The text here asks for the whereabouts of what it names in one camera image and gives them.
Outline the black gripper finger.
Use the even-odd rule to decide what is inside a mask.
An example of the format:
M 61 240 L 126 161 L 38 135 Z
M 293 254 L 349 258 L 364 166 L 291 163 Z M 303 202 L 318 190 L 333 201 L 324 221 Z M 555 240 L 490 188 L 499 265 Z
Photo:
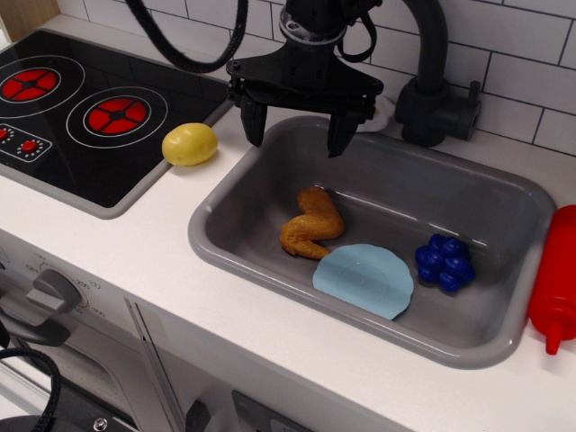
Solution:
M 332 114 L 328 126 L 328 156 L 340 156 L 355 136 L 360 117 L 355 114 Z
M 267 106 L 251 98 L 240 102 L 241 121 L 247 140 L 255 147 L 262 145 L 267 118 Z

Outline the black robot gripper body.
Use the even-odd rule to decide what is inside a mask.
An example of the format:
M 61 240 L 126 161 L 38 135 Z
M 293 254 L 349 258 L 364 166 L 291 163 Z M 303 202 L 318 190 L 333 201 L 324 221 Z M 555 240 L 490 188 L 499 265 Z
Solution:
M 330 49 L 304 49 L 289 43 L 262 56 L 233 59 L 226 65 L 230 97 L 263 106 L 374 116 L 383 82 L 341 61 Z

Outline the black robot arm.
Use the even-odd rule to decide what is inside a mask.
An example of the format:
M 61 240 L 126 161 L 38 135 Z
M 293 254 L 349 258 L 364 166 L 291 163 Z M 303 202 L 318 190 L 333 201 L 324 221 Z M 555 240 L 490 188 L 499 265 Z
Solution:
M 240 109 L 247 140 L 258 147 L 270 106 L 329 115 L 328 154 L 341 155 L 359 125 L 371 120 L 383 83 L 344 62 L 347 27 L 368 15 L 375 1 L 288 1 L 280 12 L 284 45 L 263 56 L 230 61 L 229 99 Z

